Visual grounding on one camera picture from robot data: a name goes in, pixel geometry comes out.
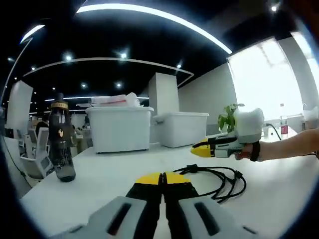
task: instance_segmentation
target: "black water bottle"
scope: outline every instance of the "black water bottle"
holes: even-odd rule
[[[62,182],[75,179],[71,148],[73,146],[73,128],[68,104],[63,101],[63,94],[58,93],[57,100],[51,104],[49,116],[50,159],[56,176]]]

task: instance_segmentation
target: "plastic container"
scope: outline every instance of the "plastic container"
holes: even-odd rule
[[[198,143],[206,137],[207,113],[175,112],[154,116],[158,140],[170,148]]]
[[[150,107],[91,107],[89,115],[94,151],[122,152],[150,147]]]

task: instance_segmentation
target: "wire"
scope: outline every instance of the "wire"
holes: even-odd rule
[[[15,162],[14,162],[12,156],[11,156],[11,153],[10,153],[10,151],[9,151],[9,148],[8,148],[8,146],[7,146],[7,144],[6,144],[6,141],[5,141],[5,139],[4,139],[4,135],[2,135],[2,138],[3,138],[3,142],[4,142],[4,144],[5,144],[5,147],[6,147],[8,153],[9,153],[9,155],[10,155],[10,158],[11,158],[13,164],[15,165],[15,167],[17,168],[17,170],[19,171],[19,173],[22,175],[22,177],[25,179],[25,181],[26,181],[26,183],[29,185],[29,187],[32,188],[32,186],[29,184],[29,182],[28,182],[27,179],[26,179],[25,173],[22,172],[22,171],[20,171],[20,169],[18,168],[18,166],[15,164]]]
[[[280,138],[280,136],[279,136],[279,134],[278,134],[276,128],[275,128],[271,123],[267,123],[266,126],[271,126],[271,127],[275,130],[275,132],[276,132],[276,134],[277,134],[279,140],[281,140],[281,138]]]
[[[230,171],[232,171],[234,173],[234,178],[233,179],[229,178],[224,173],[216,171],[215,169],[227,169],[227,170],[230,170]],[[214,199],[214,200],[217,200],[218,203],[224,203],[229,198],[233,198],[233,197],[241,195],[245,191],[246,186],[247,186],[246,180],[244,179],[243,174],[241,172],[239,172],[237,170],[235,171],[234,169],[227,168],[227,167],[198,167],[197,164],[193,164],[193,165],[188,165],[185,168],[181,168],[181,169],[175,170],[174,172],[180,172],[179,174],[181,174],[181,175],[184,175],[186,173],[210,172],[210,173],[216,175],[222,181],[221,186],[218,189],[214,190],[214,191],[211,191],[211,192],[208,192],[208,193],[204,193],[204,194],[199,195],[199,196],[212,195],[211,198]],[[238,182],[238,179],[241,179],[243,181],[244,186],[240,190],[240,192],[233,193],[235,185]],[[226,196],[220,196],[219,194],[221,192],[223,192],[223,189],[226,186],[226,182],[229,182],[231,184],[231,189],[229,190],[229,192],[227,193]]]

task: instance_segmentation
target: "potted plant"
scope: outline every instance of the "potted plant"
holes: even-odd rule
[[[224,108],[226,114],[218,116],[218,126],[220,132],[233,132],[235,130],[235,117],[234,113],[239,106],[245,106],[244,104],[231,104]]]

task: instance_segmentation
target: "wrist strap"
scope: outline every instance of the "wrist strap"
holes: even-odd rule
[[[250,161],[256,162],[259,158],[260,153],[260,143],[259,141],[252,143],[253,144],[253,151],[251,152]]]

